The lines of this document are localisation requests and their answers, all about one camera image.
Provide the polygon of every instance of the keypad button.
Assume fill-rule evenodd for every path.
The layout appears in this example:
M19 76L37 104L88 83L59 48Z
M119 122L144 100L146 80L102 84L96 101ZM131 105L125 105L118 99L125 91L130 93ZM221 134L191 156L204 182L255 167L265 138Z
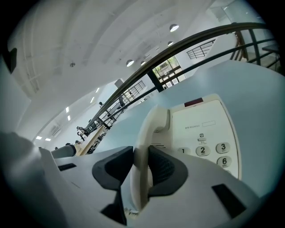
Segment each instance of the keypad button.
M216 151L219 154L224 154L224 153L228 153L230 151L230 148L231 147L230 147L230 144L228 142L222 142L216 146Z
M180 147L178 149L179 152L183 153L183 154L187 154L189 155L190 154L190 149L188 147Z
M217 160L217 164L222 168L229 167L232 163L232 159L229 156L220 157Z
M196 154L198 156L207 156L211 152L210 148L208 146L202 146L196 148Z

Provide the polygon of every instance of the black rectangular slot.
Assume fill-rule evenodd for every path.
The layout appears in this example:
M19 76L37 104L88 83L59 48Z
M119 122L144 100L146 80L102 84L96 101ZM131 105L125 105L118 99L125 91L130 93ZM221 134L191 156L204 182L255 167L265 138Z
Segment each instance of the black rectangular slot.
M246 209L245 206L231 192L231 190L229 190L224 184L212 186L212 189L232 219L237 217Z
M66 164L66 165L59 166L58 168L59 168L60 171L64 171L64 170L67 170L67 169L72 169L74 167L76 167L75 164L69 163L69 164Z

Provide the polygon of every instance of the ceiling light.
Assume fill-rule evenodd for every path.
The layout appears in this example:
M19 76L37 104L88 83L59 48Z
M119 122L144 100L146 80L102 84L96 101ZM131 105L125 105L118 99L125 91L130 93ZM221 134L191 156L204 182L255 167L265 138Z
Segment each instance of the ceiling light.
M130 65L132 65L134 63L134 60L128 60L127 62L126 62L126 66L127 67L129 67Z
M170 32L174 32L176 29L178 29L179 28L179 25L177 25L177 24L172 24L172 25L170 25L170 27L169 27L169 29L170 29Z

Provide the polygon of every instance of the white telephone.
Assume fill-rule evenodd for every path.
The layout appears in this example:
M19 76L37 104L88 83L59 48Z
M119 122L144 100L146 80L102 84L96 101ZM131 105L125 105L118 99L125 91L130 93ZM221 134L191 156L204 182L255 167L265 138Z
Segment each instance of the white telephone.
M217 94L186 102L167 110L154 107L143 122L134 150L131 193L136 207L147 203L148 147L207 159L241 179L238 138L231 117Z

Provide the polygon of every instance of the light blue surface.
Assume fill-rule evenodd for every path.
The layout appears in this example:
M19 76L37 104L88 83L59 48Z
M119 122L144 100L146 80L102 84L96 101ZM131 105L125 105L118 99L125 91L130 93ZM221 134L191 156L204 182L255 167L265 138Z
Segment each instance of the light blue surface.
M134 146L149 110L218 94L235 125L242 159L242 181L259 197L273 190L285 159L285 77L254 64L226 61L126 111L96 152ZM129 177L122 186L124 206L132 208Z

